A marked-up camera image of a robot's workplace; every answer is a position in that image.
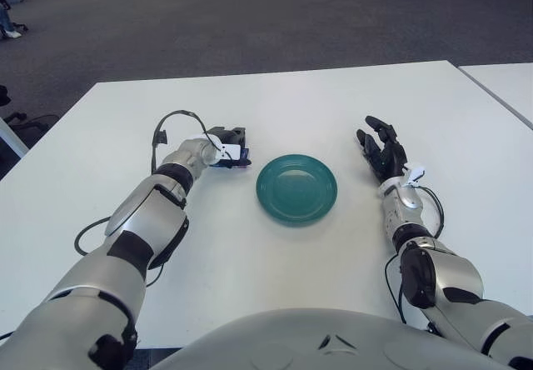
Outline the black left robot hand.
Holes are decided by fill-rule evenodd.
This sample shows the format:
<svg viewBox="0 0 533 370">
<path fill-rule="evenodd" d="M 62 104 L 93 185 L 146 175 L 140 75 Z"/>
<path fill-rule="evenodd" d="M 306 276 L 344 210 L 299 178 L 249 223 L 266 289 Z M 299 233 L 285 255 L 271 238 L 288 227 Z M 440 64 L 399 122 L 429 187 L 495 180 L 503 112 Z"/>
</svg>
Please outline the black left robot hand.
<svg viewBox="0 0 533 370">
<path fill-rule="evenodd" d="M 207 134 L 217 146 L 217 162 L 212 164 L 212 167 L 246 168 L 252 164 L 248 157 L 244 127 L 212 127 Z"/>
</svg>

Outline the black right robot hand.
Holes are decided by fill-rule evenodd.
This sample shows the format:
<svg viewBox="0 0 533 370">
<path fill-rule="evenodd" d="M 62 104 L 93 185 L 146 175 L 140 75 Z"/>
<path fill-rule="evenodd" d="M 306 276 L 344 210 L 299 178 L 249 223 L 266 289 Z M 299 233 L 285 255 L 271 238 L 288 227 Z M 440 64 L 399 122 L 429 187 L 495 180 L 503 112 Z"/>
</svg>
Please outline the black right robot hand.
<svg viewBox="0 0 533 370">
<path fill-rule="evenodd" d="M 379 147 L 372 135 L 361 129 L 356 131 L 363 157 L 370 165 L 376 179 L 384 183 L 390 178 L 402 177 L 407 156 L 405 149 L 397 140 L 396 130 L 377 117 L 366 116 L 365 121 L 383 144 L 383 147 Z"/>
</svg>

